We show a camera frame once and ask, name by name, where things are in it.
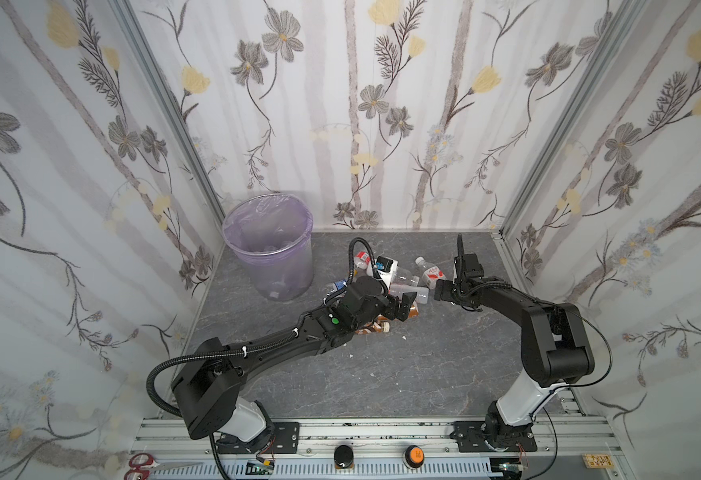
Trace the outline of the clear bottle red white label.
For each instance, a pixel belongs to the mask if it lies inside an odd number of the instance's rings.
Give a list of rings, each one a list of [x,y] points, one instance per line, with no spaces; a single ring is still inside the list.
[[[422,256],[416,258],[416,266],[420,270],[422,284],[430,290],[435,290],[440,280],[447,279],[443,270],[437,264],[428,262]]]

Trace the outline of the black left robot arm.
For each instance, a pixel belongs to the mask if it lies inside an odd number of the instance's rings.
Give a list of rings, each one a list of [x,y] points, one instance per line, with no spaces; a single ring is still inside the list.
[[[236,441],[260,448],[274,437],[262,403],[240,398],[248,380],[280,364],[322,355],[350,342],[381,317],[410,318],[416,293],[392,294],[378,266],[344,285],[294,326],[256,340],[224,345],[212,338],[193,354],[170,358],[146,376],[146,394],[160,410],[182,418],[192,440]]]

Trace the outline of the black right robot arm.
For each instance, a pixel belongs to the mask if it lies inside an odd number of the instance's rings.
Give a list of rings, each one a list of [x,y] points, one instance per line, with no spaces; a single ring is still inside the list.
[[[561,390],[574,388],[596,369],[586,332],[592,323],[577,306],[532,296],[498,277],[485,274],[477,254],[468,253],[457,237],[454,279],[440,280],[437,301],[466,311],[490,308],[521,330],[523,370],[511,388],[491,403],[482,421],[457,421],[452,440],[462,453],[535,452],[537,416]]]

